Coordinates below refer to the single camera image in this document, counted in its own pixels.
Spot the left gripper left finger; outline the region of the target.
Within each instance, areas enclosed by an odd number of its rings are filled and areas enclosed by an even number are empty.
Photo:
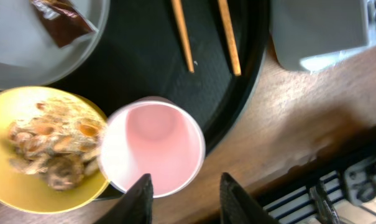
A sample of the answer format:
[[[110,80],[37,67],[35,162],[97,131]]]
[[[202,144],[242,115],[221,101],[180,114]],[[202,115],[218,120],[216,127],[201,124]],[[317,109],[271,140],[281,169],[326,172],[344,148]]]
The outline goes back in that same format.
[[[94,224],[151,224],[154,188],[150,174],[144,174],[110,209]]]

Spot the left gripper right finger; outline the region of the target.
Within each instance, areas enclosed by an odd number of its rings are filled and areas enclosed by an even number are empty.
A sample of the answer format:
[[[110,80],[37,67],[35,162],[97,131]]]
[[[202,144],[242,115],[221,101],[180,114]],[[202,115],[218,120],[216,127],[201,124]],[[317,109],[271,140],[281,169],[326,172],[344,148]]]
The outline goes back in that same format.
[[[219,185],[222,224],[279,224],[227,172]]]

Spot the pink plastic cup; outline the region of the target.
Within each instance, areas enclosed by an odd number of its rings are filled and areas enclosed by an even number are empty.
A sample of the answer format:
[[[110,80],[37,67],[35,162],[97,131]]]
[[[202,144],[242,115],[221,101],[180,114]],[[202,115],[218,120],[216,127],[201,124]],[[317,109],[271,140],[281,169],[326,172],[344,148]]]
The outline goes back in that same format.
[[[200,126],[165,98],[148,96],[125,105],[107,125],[99,166],[120,192],[150,174],[154,197],[166,197],[185,188],[203,165],[206,141]]]

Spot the food scraps pile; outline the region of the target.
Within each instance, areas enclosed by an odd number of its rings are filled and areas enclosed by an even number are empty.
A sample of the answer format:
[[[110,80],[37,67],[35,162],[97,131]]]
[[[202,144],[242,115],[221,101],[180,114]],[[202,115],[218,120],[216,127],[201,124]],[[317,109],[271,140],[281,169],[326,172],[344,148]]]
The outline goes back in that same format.
[[[74,189],[97,173],[107,124],[94,109],[66,97],[38,101],[32,109],[7,130],[17,154],[9,165],[16,172],[37,175],[57,191]]]

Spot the yellow bowl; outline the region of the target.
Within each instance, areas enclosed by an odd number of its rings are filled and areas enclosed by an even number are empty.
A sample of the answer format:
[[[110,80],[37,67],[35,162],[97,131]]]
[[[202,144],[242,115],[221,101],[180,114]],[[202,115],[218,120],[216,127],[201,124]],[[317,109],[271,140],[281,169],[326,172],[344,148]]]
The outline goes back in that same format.
[[[39,214],[68,212],[90,203],[108,186],[106,178],[98,170],[74,189],[57,191],[39,176],[21,174],[9,165],[9,160],[17,156],[7,140],[9,125],[16,119],[33,114],[32,106],[36,102],[54,97],[84,103],[106,121],[106,115],[90,100],[65,91],[28,86],[0,92],[0,202],[9,207]]]

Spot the grey ceramic plate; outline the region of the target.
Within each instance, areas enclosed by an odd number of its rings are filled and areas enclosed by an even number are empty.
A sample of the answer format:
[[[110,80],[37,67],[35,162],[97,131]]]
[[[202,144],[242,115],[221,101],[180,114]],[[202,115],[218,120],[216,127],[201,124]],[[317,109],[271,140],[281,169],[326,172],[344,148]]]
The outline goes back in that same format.
[[[90,38],[58,48],[29,1],[0,0],[0,90],[51,84],[87,60],[104,32],[111,2],[71,2],[98,31]]]

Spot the brown snack wrapper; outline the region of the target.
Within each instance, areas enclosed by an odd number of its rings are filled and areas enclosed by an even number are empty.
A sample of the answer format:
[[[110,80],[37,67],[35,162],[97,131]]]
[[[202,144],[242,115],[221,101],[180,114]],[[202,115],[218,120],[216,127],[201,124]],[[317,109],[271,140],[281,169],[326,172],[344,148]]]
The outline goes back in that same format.
[[[69,0],[30,0],[44,29],[58,48],[90,38],[97,28]]]

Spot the wooden chopstick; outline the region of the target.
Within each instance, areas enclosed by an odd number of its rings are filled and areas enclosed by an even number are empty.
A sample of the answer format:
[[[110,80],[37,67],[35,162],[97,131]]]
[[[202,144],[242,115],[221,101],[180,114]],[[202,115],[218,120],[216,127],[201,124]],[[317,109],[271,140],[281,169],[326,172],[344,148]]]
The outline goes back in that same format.
[[[185,17],[183,13],[181,0],[171,0],[173,13],[175,15],[176,24],[178,27],[180,40],[183,47],[183,53],[185,56],[188,71],[194,73],[193,57],[191,54],[190,41],[188,38],[188,31],[186,28]]]
[[[229,56],[231,59],[232,71],[235,76],[240,76],[241,66],[240,66],[239,55],[237,51],[236,40],[234,37],[234,31],[232,27],[229,6],[226,0],[218,0],[218,6],[219,6],[219,12],[221,15],[222,24],[224,27],[224,33],[226,36]]]

